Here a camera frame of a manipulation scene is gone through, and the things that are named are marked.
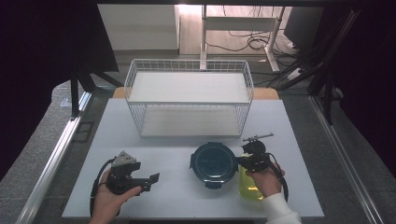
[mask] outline cable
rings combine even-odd
[[[280,184],[283,186],[283,193],[285,194],[285,200],[288,201],[289,198],[289,188],[288,183],[286,183],[285,177],[282,175],[282,170],[280,169],[279,163],[277,163],[275,156],[272,153],[267,152],[270,156],[274,159],[276,167],[270,162],[269,165],[276,173],[277,179],[279,180]]]
[[[277,76],[277,73],[264,73],[264,72],[250,72],[251,75],[268,75],[268,76]]]
[[[260,11],[262,10],[262,7],[259,7],[259,12],[257,13],[257,17],[260,17]]]
[[[91,200],[90,200],[90,213],[91,213],[91,216],[92,216],[92,213],[93,213],[93,206],[94,206],[94,203],[95,203],[95,196],[96,196],[96,193],[97,193],[97,191],[98,191],[98,187],[99,187],[99,181],[100,181],[100,177],[101,177],[101,175],[102,175],[102,172],[105,170],[105,168],[111,163],[111,162],[113,162],[115,159],[111,159],[111,160],[108,160],[103,166],[102,166],[102,168],[100,169],[100,171],[99,171],[99,174],[98,174],[98,176],[96,177],[96,179],[93,181],[93,185],[92,185],[92,191],[91,191]]]
[[[208,44],[207,42],[206,42],[206,44],[207,44],[208,46],[210,46],[210,47],[219,48],[219,49],[226,49],[226,48],[224,48],[224,47],[222,47],[222,46]],[[244,46],[244,47],[241,48],[241,49],[226,49],[226,50],[229,50],[229,51],[241,51],[241,50],[243,50],[243,49],[246,49],[247,47],[249,47],[249,45],[246,45],[246,46]]]
[[[247,36],[252,36],[252,35],[260,35],[260,34],[268,33],[268,31],[262,31],[262,32],[258,32],[258,33],[255,33],[255,34],[253,34],[253,31],[250,31],[250,32],[251,32],[250,35],[232,35],[231,31],[228,31],[230,36],[237,36],[237,37],[247,37]]]
[[[268,83],[268,85],[266,86],[267,88],[272,87],[273,83],[277,82],[277,85],[279,84],[280,81],[283,80],[283,77],[285,75],[288,75],[290,71],[292,71],[293,69],[296,69],[297,67],[299,67],[301,65],[301,61],[300,60],[296,60],[295,62],[293,62],[290,66],[288,66],[285,70],[283,70],[279,76],[277,76],[276,78],[274,78],[270,83]]]
[[[312,62],[315,63],[315,61],[318,58],[322,57],[323,51],[326,49],[326,47],[329,44],[329,41],[338,33],[338,31],[341,29],[343,22],[347,19],[347,14],[343,17],[340,18],[340,20],[334,25],[334,27],[330,30],[330,32],[317,43],[316,46],[314,46],[311,50],[300,53],[297,55],[299,59],[304,61],[306,64],[311,64]]]

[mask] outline white desk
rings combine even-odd
[[[289,204],[301,217],[323,217],[318,198],[282,101],[253,101],[242,137],[274,133],[262,139],[286,170]],[[102,165],[125,150],[142,162],[133,177],[160,173],[158,183],[125,203],[120,218],[135,219],[232,219],[263,218],[261,202],[246,201],[238,193],[238,174],[221,189],[206,189],[190,169],[190,156],[208,141],[242,154],[241,138],[140,138],[124,99],[110,99],[63,217],[90,215],[93,180]]]
[[[207,17],[206,5],[202,6],[202,41],[200,59],[206,60],[206,31],[261,31],[271,32],[268,46],[264,48],[267,59],[274,73],[279,73],[279,66],[274,57],[274,43],[282,22],[286,7],[282,7],[277,17],[248,18],[248,17]]]

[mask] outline wall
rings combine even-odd
[[[178,49],[178,6],[98,7],[114,50]]]

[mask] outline black cable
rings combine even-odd
[[[255,34],[253,34],[253,31],[250,31],[250,35],[232,35],[230,31],[228,31],[230,36],[236,36],[236,37],[248,37],[248,36],[253,36],[253,35],[261,35],[261,34],[265,34],[268,33],[268,31],[262,31],[262,32],[257,32]]]
[[[98,174],[98,176],[96,177],[96,179],[93,181],[93,185],[92,185],[92,191],[91,191],[91,200],[90,200],[90,214],[91,214],[91,217],[92,217],[92,213],[93,213],[93,206],[94,206],[94,203],[95,203],[95,196],[96,196],[96,193],[98,192],[98,187],[99,187],[99,185],[101,185],[101,184],[99,184],[99,181],[100,181],[100,178],[101,178],[101,176],[102,176],[102,172],[106,169],[106,167],[111,163],[111,162],[113,162],[115,160],[115,158],[114,159],[111,159],[111,160],[108,160],[103,166],[102,166],[102,168],[100,169],[100,171],[99,171],[99,174]]]
[[[268,154],[270,156],[272,156],[272,158],[275,161],[276,167],[271,162],[269,165],[270,165],[271,169],[273,169],[273,171],[276,173],[277,179],[279,180],[280,184],[283,187],[283,193],[285,194],[285,200],[287,202],[288,198],[289,198],[288,183],[286,182],[285,177],[282,175],[282,170],[280,169],[279,163],[277,163],[275,156],[269,152],[268,152]]]
[[[289,53],[283,52],[282,49],[280,49],[280,46],[277,44],[277,42],[276,41],[274,41],[274,42],[275,42],[275,44],[276,44],[276,46],[278,48],[278,49],[273,49],[274,54],[282,54],[282,55],[287,55],[287,56],[290,56],[290,57],[293,57],[293,58],[297,58],[297,54],[289,54]]]
[[[268,75],[268,76],[277,76],[278,73],[264,73],[264,72],[250,72],[251,75]]]
[[[276,78],[274,78],[270,83],[268,83],[268,85],[266,86],[267,88],[272,87],[273,83],[275,83],[278,80],[283,80],[282,78],[285,75],[288,75],[290,71],[292,71],[293,69],[296,69],[297,67],[299,67],[301,65],[301,61],[300,60],[296,60],[295,62],[293,62],[290,66],[288,66],[285,70],[283,70]]]
[[[249,16],[253,12],[253,17],[254,17],[254,11],[256,11],[256,7],[253,7],[253,9],[250,10],[250,12],[247,14],[247,16]]]
[[[338,20],[338,22],[330,30],[330,32],[323,39],[321,39],[312,49],[306,52],[300,52],[297,57],[305,63],[311,63],[312,61],[317,60],[318,57],[321,57],[321,54],[323,54],[326,46],[328,46],[329,41],[338,33],[346,19],[347,14],[341,17],[340,20]]]
[[[280,64],[282,64],[283,66],[285,66],[285,67],[289,67],[289,66],[291,66],[292,65],[292,63],[289,63],[289,64],[285,64],[285,63],[283,63],[280,59],[282,59],[282,58],[292,58],[292,59],[297,59],[297,56],[296,55],[294,55],[294,54],[288,54],[288,53],[276,53],[276,50],[274,50],[273,49],[273,53],[274,53],[274,55],[276,56],[276,61],[277,61],[277,63],[280,63]]]
[[[261,45],[258,48],[255,48],[255,47],[251,46],[251,43],[253,43],[253,42],[259,42]],[[255,50],[264,49],[268,45],[268,40],[264,40],[262,38],[256,38],[256,37],[252,36],[247,39],[247,44],[250,46],[251,49],[255,49]]]
[[[219,48],[219,49],[226,49],[226,48],[224,48],[224,47],[222,47],[222,46],[208,44],[207,42],[206,42],[206,44],[207,44],[208,46],[210,46],[210,47]],[[241,48],[241,49],[226,49],[226,50],[229,50],[229,51],[241,51],[241,50],[243,50],[243,49],[246,49],[247,47],[248,47],[248,45],[244,46],[244,47]]]
[[[260,11],[262,10],[262,7],[259,7],[259,12],[257,13],[257,17],[260,17]]]
[[[280,84],[281,82],[283,82],[286,78],[288,78],[288,77],[282,77],[282,79],[280,79],[280,80],[276,83],[276,89],[279,89],[279,84]]]

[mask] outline yellow liquid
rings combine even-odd
[[[239,166],[239,194],[248,200],[261,201],[264,199],[262,193],[257,189],[254,180],[246,175],[247,169]]]

